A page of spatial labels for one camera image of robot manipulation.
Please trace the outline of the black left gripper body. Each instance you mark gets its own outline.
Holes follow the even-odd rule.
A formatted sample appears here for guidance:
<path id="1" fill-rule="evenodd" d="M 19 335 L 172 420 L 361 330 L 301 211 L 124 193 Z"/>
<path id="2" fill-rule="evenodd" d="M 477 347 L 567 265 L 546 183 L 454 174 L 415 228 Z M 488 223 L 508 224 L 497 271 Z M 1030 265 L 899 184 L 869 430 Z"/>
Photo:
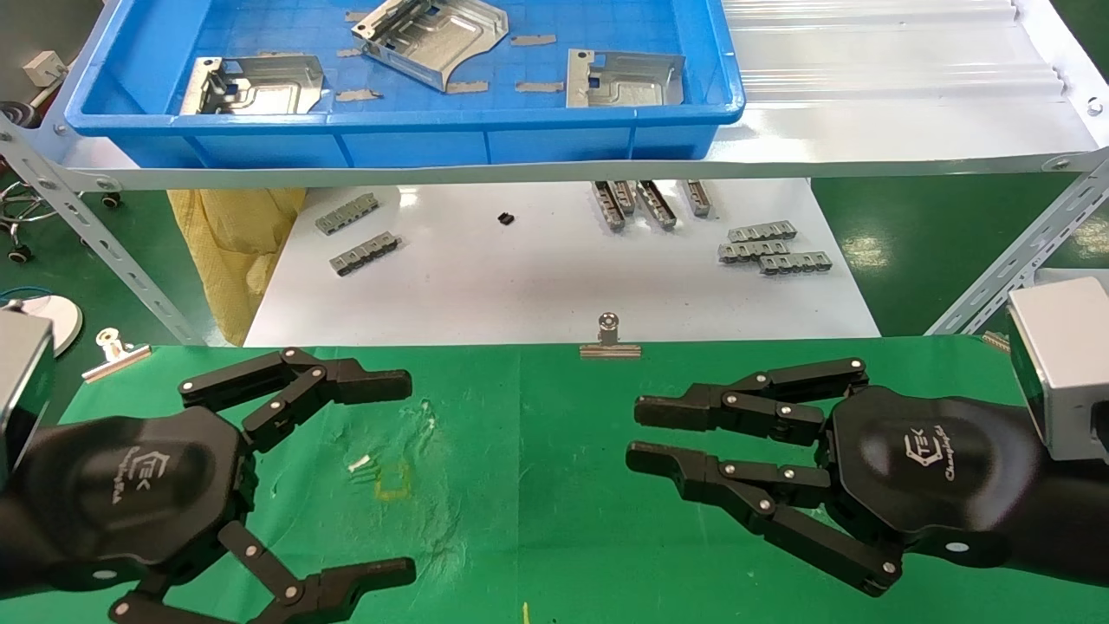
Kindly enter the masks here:
<path id="1" fill-rule="evenodd" d="M 41 430 L 17 467 L 17 589 L 88 592 L 203 574 L 258 485 L 236 426 L 206 408 Z"/>

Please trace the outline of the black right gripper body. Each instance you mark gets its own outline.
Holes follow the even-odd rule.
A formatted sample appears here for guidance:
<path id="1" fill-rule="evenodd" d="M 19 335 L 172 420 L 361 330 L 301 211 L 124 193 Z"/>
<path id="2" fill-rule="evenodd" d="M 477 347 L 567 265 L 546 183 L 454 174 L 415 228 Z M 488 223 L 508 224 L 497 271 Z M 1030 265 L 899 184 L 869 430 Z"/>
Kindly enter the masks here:
<path id="1" fill-rule="evenodd" d="M 963 566 L 1013 566 L 1041 442 L 1018 406 L 871 386 L 833 407 L 820 464 L 834 485 L 827 514 L 849 536 Z"/>

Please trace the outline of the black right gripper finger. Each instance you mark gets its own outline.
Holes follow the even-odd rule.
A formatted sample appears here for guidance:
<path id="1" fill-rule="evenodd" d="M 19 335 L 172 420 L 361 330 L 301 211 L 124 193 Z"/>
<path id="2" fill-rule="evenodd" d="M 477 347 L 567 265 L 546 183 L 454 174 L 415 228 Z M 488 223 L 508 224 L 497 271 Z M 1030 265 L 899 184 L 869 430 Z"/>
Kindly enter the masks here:
<path id="1" fill-rule="evenodd" d="M 718 507 L 753 536 L 871 597 L 902 577 L 902 552 L 852 538 L 808 515 L 831 503 L 833 487 L 820 467 L 724 461 L 693 449 L 633 441 L 625 466 L 670 479 L 681 500 Z"/>
<path id="2" fill-rule="evenodd" d="M 693 383 L 681 396 L 640 396 L 638 424 L 696 432 L 725 430 L 785 444 L 816 442 L 827 416 L 815 400 L 847 398 L 867 387 L 862 359 L 794 365 L 762 370 L 734 383 Z"/>

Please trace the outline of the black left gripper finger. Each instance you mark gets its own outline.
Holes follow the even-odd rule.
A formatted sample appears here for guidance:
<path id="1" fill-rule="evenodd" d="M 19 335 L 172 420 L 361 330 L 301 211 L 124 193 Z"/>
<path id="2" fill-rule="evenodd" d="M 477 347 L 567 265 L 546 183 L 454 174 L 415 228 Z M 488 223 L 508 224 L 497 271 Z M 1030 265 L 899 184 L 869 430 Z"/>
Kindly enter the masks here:
<path id="1" fill-rule="evenodd" d="M 413 395 L 413 376 L 405 370 L 365 370 L 354 358 L 321 359 L 301 348 L 266 352 L 179 386 L 184 407 L 225 408 L 265 398 L 247 415 L 242 434 L 253 452 L 282 443 L 329 403 L 360 406 L 404 400 Z"/>
<path id="2" fill-rule="evenodd" d="M 381 589 L 411 585 L 417 570 L 413 557 L 388 557 L 369 563 L 333 566 L 306 577 L 294 577 L 268 549 L 238 521 L 217 533 L 218 545 L 269 591 L 272 600 L 250 623 L 340 623 L 348 621 L 362 596 Z M 108 611 L 114 623 L 225 623 L 189 608 L 164 603 L 171 586 L 166 575 L 150 575 Z"/>

